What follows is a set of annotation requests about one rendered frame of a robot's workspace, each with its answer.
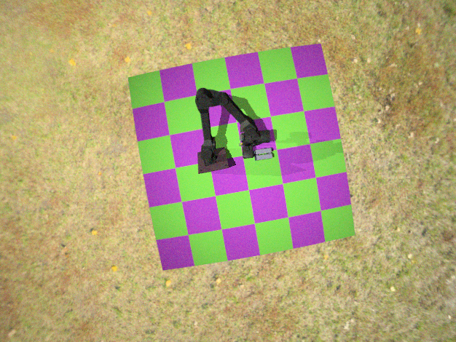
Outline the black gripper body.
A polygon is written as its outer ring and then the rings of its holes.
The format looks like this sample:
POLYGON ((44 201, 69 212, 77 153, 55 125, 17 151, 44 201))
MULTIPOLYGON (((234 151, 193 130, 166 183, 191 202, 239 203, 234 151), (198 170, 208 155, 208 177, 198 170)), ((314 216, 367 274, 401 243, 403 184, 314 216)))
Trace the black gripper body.
MULTIPOLYGON (((240 132, 242 132, 242 134, 245 134, 241 126, 240 126, 240 132)), ((247 145, 242 141, 242 144, 245 147, 245 151, 243 151, 243 158, 244 159, 254 158, 254 152, 252 151, 252 146, 251 146, 254 144, 254 142, 252 142, 252 144, 250 144, 250 145, 247 145)))

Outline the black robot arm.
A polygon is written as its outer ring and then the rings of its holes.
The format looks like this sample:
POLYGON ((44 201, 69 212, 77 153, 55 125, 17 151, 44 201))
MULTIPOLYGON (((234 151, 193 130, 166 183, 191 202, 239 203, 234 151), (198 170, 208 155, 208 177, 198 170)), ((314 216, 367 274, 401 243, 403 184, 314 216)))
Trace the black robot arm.
POLYGON ((216 141, 215 136, 212 137, 211 135, 209 107, 223 106, 239 122, 245 133, 240 134, 240 142, 243 141, 247 145, 254 142, 252 147, 261 143, 270 143, 270 131, 259 130, 255 121, 251 117, 246 116, 236 103, 231 100, 227 93, 200 88, 196 93, 195 103, 200 112, 203 129, 204 141, 201 145, 200 157, 203 159, 205 166, 216 163, 214 154, 214 150, 216 150, 216 141))

